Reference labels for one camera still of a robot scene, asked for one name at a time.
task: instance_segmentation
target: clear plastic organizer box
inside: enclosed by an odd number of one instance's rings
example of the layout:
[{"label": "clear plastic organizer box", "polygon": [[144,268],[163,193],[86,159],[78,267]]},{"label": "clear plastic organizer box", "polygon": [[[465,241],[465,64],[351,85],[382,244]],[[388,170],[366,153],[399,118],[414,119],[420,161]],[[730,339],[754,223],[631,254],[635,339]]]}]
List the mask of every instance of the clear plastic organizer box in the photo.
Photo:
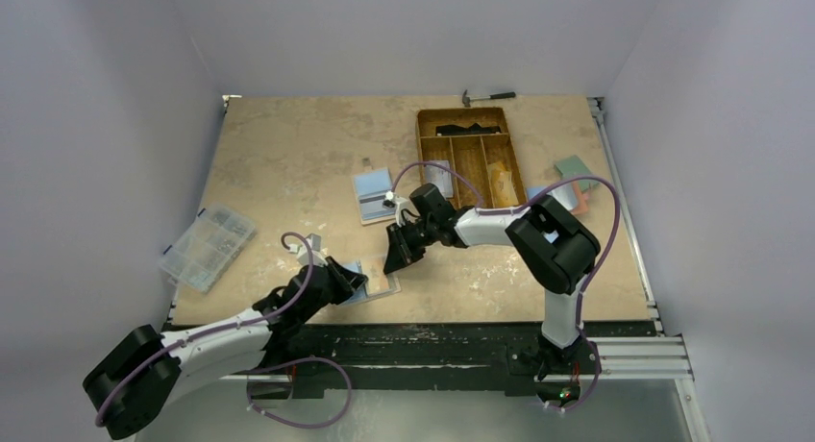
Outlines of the clear plastic organizer box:
[{"label": "clear plastic organizer box", "polygon": [[207,293],[253,236],[252,220],[224,205],[211,204],[164,251],[159,267],[172,283]]}]

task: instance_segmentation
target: white backdrop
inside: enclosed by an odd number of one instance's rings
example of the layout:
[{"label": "white backdrop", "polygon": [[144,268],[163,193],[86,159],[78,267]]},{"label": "white backdrop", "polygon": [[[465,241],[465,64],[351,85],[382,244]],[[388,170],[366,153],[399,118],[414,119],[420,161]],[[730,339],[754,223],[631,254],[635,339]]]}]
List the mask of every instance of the white backdrop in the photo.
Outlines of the white backdrop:
[{"label": "white backdrop", "polygon": [[714,440],[815,430],[811,0],[663,0],[607,99],[667,329]]},{"label": "white backdrop", "polygon": [[82,379],[171,299],[223,104],[170,0],[0,0],[0,440],[109,440]]},{"label": "white backdrop", "polygon": [[224,93],[602,95],[657,0],[173,0]]}]

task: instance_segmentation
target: wooden tabletop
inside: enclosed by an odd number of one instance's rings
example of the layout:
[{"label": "wooden tabletop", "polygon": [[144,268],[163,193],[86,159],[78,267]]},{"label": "wooden tabletop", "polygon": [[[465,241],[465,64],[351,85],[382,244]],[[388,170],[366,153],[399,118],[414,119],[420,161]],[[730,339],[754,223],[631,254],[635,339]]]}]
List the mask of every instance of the wooden tabletop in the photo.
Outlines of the wooden tabletop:
[{"label": "wooden tabletop", "polygon": [[[220,202],[255,221],[258,233],[211,291],[180,286],[173,322],[205,324],[242,311],[285,285],[300,266],[280,245],[294,231],[322,235],[339,262],[384,255],[385,227],[361,226],[352,176],[387,167],[391,177],[418,159],[416,113],[458,108],[460,96],[241,98],[230,101],[201,205]],[[501,106],[525,186],[559,180],[554,164],[577,154],[610,178],[605,153],[583,96],[519,96]],[[397,192],[419,185],[413,169]],[[605,246],[613,217],[611,195],[591,191],[580,216]],[[402,291],[349,307],[326,307],[311,322],[533,321],[544,315],[543,288],[508,247],[445,248],[397,273]],[[628,234],[617,241],[588,288],[585,320],[649,318]]]}]

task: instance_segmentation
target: purple cable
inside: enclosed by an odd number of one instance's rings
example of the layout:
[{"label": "purple cable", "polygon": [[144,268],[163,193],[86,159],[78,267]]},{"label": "purple cable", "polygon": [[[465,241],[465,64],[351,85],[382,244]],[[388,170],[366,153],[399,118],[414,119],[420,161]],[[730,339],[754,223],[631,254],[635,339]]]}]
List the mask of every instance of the purple cable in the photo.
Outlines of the purple cable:
[{"label": "purple cable", "polygon": [[226,330],[240,328],[246,325],[253,325],[256,324],[257,322],[261,322],[264,320],[270,320],[273,317],[282,314],[286,309],[290,308],[294,303],[296,303],[297,300],[299,300],[300,297],[303,295],[303,292],[306,291],[306,287],[309,285],[309,282],[311,281],[311,273],[313,272],[314,268],[314,255],[311,254],[311,246],[309,245],[309,242],[306,240],[305,237],[298,233],[284,233],[283,235],[281,235],[281,243],[283,243],[284,248],[288,250],[288,245],[285,243],[285,238],[289,236],[296,237],[301,242],[303,242],[304,246],[306,246],[306,250],[308,251],[309,255],[309,269],[306,271],[306,277],[303,279],[303,283],[300,285],[300,289],[297,290],[297,293],[295,293],[294,296],[291,297],[288,303],[282,305],[279,309],[273,310],[272,312],[269,312],[268,314],[257,319],[252,319],[246,322],[237,322],[234,324],[222,324],[198,331],[194,334],[191,334],[187,340],[180,339],[175,343],[170,344],[169,346],[161,348],[152,356],[147,357],[146,360],[139,363],[138,366],[132,372],[130,372],[122,381],[120,381],[119,384],[117,384],[113,388],[113,391],[111,391],[111,393],[108,394],[108,397],[105,399],[105,401],[101,405],[99,405],[99,411],[96,412],[96,419],[94,421],[96,427],[102,428],[103,426],[105,426],[104,422],[105,413],[107,413],[108,409],[111,407],[113,399],[115,399],[115,397],[119,395],[122,389],[126,385],[128,385],[130,381],[132,381],[136,376],[138,376],[138,374],[141,373],[145,368],[147,368],[153,362],[158,360],[159,357],[169,352],[175,351],[178,348],[183,348],[187,343],[195,341],[196,339],[203,338],[204,336],[208,336],[213,333],[223,332]]},{"label": "purple cable", "polygon": [[264,410],[263,408],[260,408],[257,404],[255,404],[255,401],[252,400],[252,393],[249,390],[249,382],[247,382],[246,383],[246,400],[249,402],[249,407],[252,408],[257,413],[259,413],[260,415],[265,416],[266,418],[271,418],[271,419],[277,421],[278,423],[283,423],[284,425],[288,425],[288,426],[291,426],[293,428],[297,428],[297,429],[300,429],[300,430],[319,430],[321,428],[326,428],[326,427],[336,423],[340,418],[342,418],[343,415],[345,415],[345,412],[347,412],[348,408],[351,406],[351,378],[348,376],[348,372],[343,370],[342,367],[340,367],[339,364],[334,362],[333,360],[328,360],[327,358],[323,358],[323,357],[298,358],[297,360],[292,360],[290,362],[282,363],[280,365],[275,365],[274,367],[260,368],[260,369],[257,369],[257,370],[251,370],[250,372],[252,374],[274,372],[276,370],[282,370],[282,369],[284,369],[286,367],[290,367],[292,365],[297,365],[299,363],[304,363],[304,362],[322,362],[322,363],[329,364],[333,368],[335,368],[339,372],[340,375],[342,375],[342,378],[345,380],[345,384],[348,386],[348,396],[345,398],[345,404],[342,406],[342,408],[339,410],[339,412],[337,414],[335,414],[333,417],[331,417],[330,419],[328,419],[328,420],[326,420],[326,421],[324,421],[322,423],[297,423],[297,422],[294,422],[294,421],[286,420],[285,418],[281,418],[280,416],[269,413],[268,411]]},{"label": "purple cable", "polygon": [[405,175],[405,172],[407,172],[410,168],[412,168],[414,166],[418,166],[418,165],[434,166],[436,168],[440,168],[440,169],[450,173],[451,175],[455,176],[462,183],[464,183],[464,185],[466,185],[468,189],[472,190],[473,193],[476,194],[476,198],[478,199],[478,202],[476,203],[476,207],[480,207],[480,206],[483,205],[483,197],[482,197],[481,193],[479,192],[478,189],[476,189],[475,186],[473,186],[469,181],[467,181],[466,178],[464,178],[463,176],[461,176],[458,173],[456,173],[455,171],[453,171],[452,168],[448,168],[448,167],[446,167],[446,166],[444,166],[444,165],[442,165],[440,163],[435,163],[435,162],[432,162],[432,161],[415,161],[414,163],[409,163],[405,168],[402,169],[402,171],[399,172],[398,175],[396,175],[396,180],[393,181],[393,186],[390,188],[390,190],[395,191],[396,190],[396,184],[399,183],[399,180],[402,179],[402,177]]}]

